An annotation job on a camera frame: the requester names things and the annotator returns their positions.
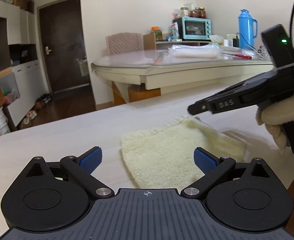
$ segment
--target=table surface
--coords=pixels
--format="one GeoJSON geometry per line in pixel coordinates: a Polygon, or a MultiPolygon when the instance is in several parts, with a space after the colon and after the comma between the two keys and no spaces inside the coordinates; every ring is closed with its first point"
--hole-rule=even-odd
{"type": "MultiPolygon", "coordinates": [[[[223,89],[218,84],[199,87],[116,106],[0,137],[0,201],[17,175],[34,156],[47,162],[68,155],[81,155],[94,146],[103,150],[103,162],[93,172],[115,192],[133,187],[120,155],[121,135],[158,127],[187,114],[187,106],[223,89]]],[[[255,120],[256,106],[199,118],[214,129],[242,140],[247,145],[245,161],[263,157],[286,187],[294,179],[294,155],[290,148],[281,152],[264,126],[255,120]]],[[[8,229],[0,210],[0,236],[8,229]]]]}
{"type": "Polygon", "coordinates": [[[142,50],[122,54],[114,54],[94,62],[96,66],[102,67],[124,67],[124,68],[151,68],[151,67],[181,67],[186,63],[213,63],[219,65],[253,65],[253,64],[271,64],[270,59],[235,59],[229,56],[219,56],[217,59],[212,58],[187,58],[187,57],[172,57],[168,52],[157,52],[155,50],[142,50]]]}

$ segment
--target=blue thermos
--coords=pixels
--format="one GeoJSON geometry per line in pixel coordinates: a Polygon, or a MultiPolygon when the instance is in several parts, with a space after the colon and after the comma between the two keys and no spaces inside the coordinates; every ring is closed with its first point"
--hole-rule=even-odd
{"type": "Polygon", "coordinates": [[[257,37],[258,23],[249,14],[249,11],[244,9],[238,17],[239,20],[239,47],[241,49],[249,45],[254,47],[254,38],[257,37]],[[254,35],[254,22],[256,23],[256,33],[254,35]]]}

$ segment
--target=white table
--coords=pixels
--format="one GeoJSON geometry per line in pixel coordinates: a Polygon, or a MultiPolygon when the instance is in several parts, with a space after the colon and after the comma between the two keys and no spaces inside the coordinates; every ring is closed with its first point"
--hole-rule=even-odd
{"type": "MultiPolygon", "coordinates": [[[[160,88],[162,95],[213,83],[230,86],[272,68],[270,60],[175,58],[155,50],[105,56],[92,64],[101,78],[125,84],[144,83],[147,90],[160,88]]],[[[126,89],[119,83],[117,87],[126,100],[126,89]]]]}
{"type": "MultiPolygon", "coordinates": [[[[209,85],[180,91],[131,104],[116,106],[45,125],[20,130],[0,137],[0,201],[17,175],[34,156],[47,162],[68,155],[80,155],[93,146],[103,150],[103,162],[93,176],[115,192],[120,187],[133,187],[122,164],[122,134],[157,127],[187,113],[187,106],[212,95],[223,87],[209,85]]],[[[256,106],[212,115],[199,115],[216,130],[245,141],[249,162],[263,157],[286,187],[294,179],[294,155],[287,148],[281,155],[264,126],[255,121],[256,106]]],[[[0,210],[0,236],[7,230],[0,210]]]]}

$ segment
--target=white wall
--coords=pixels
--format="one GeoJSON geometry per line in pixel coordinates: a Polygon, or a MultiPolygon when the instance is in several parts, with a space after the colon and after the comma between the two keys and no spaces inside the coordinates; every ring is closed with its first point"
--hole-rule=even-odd
{"type": "Polygon", "coordinates": [[[47,90],[47,92],[50,92],[50,85],[48,82],[48,78],[47,78],[47,72],[46,72],[46,68],[45,68],[45,59],[44,59],[44,55],[42,53],[42,42],[41,42],[41,36],[40,36],[40,24],[39,24],[39,9],[43,8],[45,6],[57,3],[57,2],[61,2],[64,0],[35,0],[34,4],[35,4],[35,30],[36,30],[36,50],[37,50],[37,55],[38,55],[38,60],[39,60],[39,64],[40,64],[40,68],[41,68],[41,73],[43,76],[43,80],[44,80],[44,84],[45,84],[45,88],[47,90]]]}
{"type": "MultiPolygon", "coordinates": [[[[168,32],[173,8],[195,0],[81,0],[88,64],[106,55],[105,37],[121,32],[146,34],[160,26],[168,32]]],[[[113,101],[110,82],[90,75],[96,104],[113,101]]]]}
{"type": "Polygon", "coordinates": [[[259,37],[255,46],[262,45],[260,33],[278,23],[289,29],[290,13],[294,0],[196,0],[198,6],[205,7],[207,17],[212,20],[213,34],[226,37],[238,32],[238,15],[247,9],[258,21],[259,37]]]}

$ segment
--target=metal screw head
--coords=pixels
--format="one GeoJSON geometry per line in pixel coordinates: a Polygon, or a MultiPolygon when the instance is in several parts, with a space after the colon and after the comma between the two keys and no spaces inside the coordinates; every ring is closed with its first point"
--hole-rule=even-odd
{"type": "Polygon", "coordinates": [[[110,188],[101,187],[98,190],[96,190],[96,193],[100,196],[107,196],[111,193],[110,188]]]}
{"type": "Polygon", "coordinates": [[[195,188],[195,187],[188,187],[184,189],[185,194],[189,195],[189,196],[194,196],[197,195],[199,193],[199,189],[195,188]]]}

